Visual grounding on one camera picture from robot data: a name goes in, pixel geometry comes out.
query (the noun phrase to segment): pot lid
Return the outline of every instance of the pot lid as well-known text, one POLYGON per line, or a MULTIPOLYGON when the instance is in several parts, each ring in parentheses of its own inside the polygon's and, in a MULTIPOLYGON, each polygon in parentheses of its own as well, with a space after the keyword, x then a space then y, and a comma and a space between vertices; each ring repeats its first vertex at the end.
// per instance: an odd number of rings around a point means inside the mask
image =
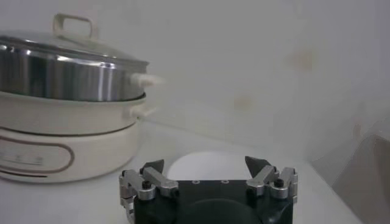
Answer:
POLYGON ((59 52, 80 56, 83 59, 103 60, 105 62, 142 62, 135 57, 114 49, 97 38, 97 29, 92 22, 83 17, 57 14, 53 21, 53 34, 25 30, 8 30, 0 32, 0 42, 33 48, 38 51, 59 52), (65 31, 65 19, 76 19, 90 24, 89 36, 81 36, 65 31))

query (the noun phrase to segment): screw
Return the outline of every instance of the screw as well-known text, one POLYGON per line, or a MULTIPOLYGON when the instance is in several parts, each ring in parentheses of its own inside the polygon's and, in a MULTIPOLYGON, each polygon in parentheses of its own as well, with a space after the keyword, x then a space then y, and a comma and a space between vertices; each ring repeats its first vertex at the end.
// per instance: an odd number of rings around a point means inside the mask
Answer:
POLYGON ((152 183, 150 181, 144 181, 142 182, 142 189, 144 190, 148 190, 152 187, 152 183))
POLYGON ((280 188, 280 187, 283 187, 285 185, 285 182, 282 179, 278 178, 278 179, 276 179, 274 184, 275 184, 275 187, 280 188))

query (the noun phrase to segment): lid handle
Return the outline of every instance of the lid handle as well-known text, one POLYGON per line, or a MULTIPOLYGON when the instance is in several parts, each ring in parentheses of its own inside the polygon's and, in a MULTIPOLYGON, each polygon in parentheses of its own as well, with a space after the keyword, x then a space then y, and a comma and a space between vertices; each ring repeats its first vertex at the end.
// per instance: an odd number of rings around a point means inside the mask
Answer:
POLYGON ((65 38, 69 38, 69 39, 92 41, 92 40, 96 40, 98 37, 97 36, 98 28, 95 27, 93 25, 92 21, 88 18, 58 13, 54 16, 54 19, 53 19, 53 34, 57 37, 65 37, 65 38), (83 21, 83 22, 88 23, 90 25, 89 35, 82 36, 82 35, 64 30, 63 24, 64 24, 64 21, 66 19, 74 19, 74 20, 79 20, 79 21, 83 21))

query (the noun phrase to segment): cream electric cooker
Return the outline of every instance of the cream electric cooker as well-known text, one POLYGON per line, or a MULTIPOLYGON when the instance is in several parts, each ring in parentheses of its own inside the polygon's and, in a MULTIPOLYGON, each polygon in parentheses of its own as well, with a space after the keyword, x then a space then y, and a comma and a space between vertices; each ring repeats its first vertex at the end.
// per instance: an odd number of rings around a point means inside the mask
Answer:
POLYGON ((0 33, 0 176, 30 182, 94 177, 138 148, 148 62, 96 39, 91 21, 54 17, 54 34, 0 33), (64 30, 89 23, 88 37, 64 30))

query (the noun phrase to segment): black bolt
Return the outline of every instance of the black bolt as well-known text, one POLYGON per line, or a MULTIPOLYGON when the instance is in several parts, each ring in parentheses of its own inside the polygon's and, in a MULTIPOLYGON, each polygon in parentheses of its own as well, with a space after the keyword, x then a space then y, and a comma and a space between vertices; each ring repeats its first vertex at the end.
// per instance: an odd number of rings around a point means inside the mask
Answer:
POLYGON ((179 195, 180 195, 179 190, 177 190, 177 189, 172 190, 172 192, 171 192, 171 197, 172 197, 173 199, 176 199, 177 197, 179 197, 179 195))
POLYGON ((142 182, 142 189, 144 190, 147 190, 147 189, 150 189, 152 187, 152 183, 150 181, 144 181, 142 182))
POLYGON ((283 187, 285 185, 285 182, 282 179, 278 178, 275 180, 274 184, 275 184, 275 187, 283 187))

